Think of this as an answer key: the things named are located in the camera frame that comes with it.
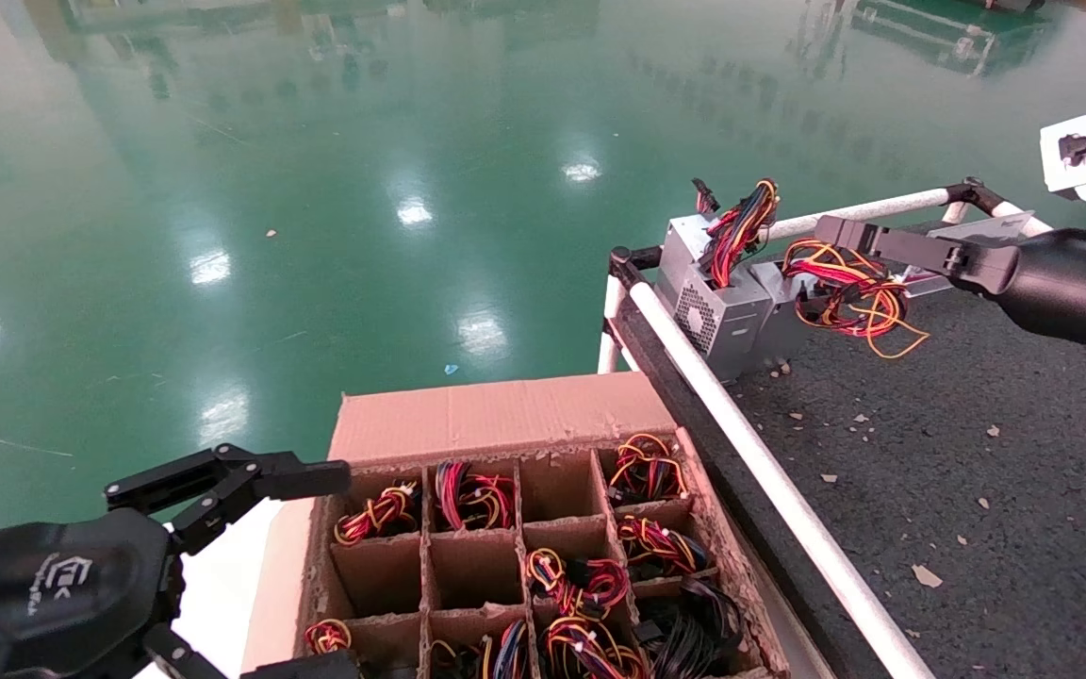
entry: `cardboard scrap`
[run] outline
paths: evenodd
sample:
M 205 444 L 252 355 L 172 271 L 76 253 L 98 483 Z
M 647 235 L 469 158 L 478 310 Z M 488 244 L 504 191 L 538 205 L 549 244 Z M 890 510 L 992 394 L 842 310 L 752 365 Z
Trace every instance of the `cardboard scrap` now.
M 945 580 L 940 580 L 935 573 L 930 570 L 930 568 L 924 568 L 921 564 L 912 564 L 912 573 L 917 575 L 919 583 L 924 584 L 926 588 L 937 589 L 940 584 L 945 583 Z

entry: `power supply unit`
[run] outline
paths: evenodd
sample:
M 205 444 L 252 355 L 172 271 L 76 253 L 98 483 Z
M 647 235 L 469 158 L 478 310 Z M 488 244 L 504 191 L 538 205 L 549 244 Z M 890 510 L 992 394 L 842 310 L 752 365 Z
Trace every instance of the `power supply unit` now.
M 655 288 L 711 373 L 731 382 L 741 374 L 773 369 L 797 352 L 810 327 L 798 320 L 794 301 L 815 279 L 783 278 L 771 261 L 736 267 L 732 285 L 712 289 L 697 265 L 711 224 L 703 215 L 669 219 Z

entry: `green epoxy floor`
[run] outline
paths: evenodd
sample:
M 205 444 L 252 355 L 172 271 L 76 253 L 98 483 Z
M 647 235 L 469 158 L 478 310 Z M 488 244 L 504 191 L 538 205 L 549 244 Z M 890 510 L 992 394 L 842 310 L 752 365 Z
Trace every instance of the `green epoxy floor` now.
M 909 4 L 1 1 L 0 526 L 220 440 L 320 458 L 343 391 L 589 373 L 607 250 L 695 175 L 1086 226 L 1037 158 L 1086 9 Z

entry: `robotic arm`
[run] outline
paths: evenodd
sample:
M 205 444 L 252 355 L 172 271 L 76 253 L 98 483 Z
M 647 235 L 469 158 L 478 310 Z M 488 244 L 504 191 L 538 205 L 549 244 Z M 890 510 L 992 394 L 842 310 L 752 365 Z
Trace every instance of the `robotic arm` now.
M 1063 228 L 1013 246 L 933 238 L 824 216 L 816 238 L 908 263 L 988 298 L 1035 335 L 1086 344 L 1086 231 Z
M 0 676 L 128 679 L 159 662 L 174 678 L 224 679 L 169 629 L 184 590 L 182 554 L 198 554 L 264 498 L 349 489 L 344 461 L 303 464 L 290 452 L 223 444 L 108 486 L 102 518 L 0 530 Z M 173 530 L 150 516 L 187 502 Z M 266 675 L 350 662 L 331 656 Z

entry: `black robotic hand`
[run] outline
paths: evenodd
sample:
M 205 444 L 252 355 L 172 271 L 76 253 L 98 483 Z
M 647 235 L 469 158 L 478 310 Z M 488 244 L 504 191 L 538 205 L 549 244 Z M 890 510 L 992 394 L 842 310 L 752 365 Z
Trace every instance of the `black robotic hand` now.
M 126 679 L 150 662 L 169 676 L 224 679 L 169 629 L 182 554 L 198 554 L 264 498 L 343 494 L 343 461 L 223 444 L 113 482 L 85 524 L 0 530 L 0 676 Z M 150 513 L 193 500 L 173 530 Z

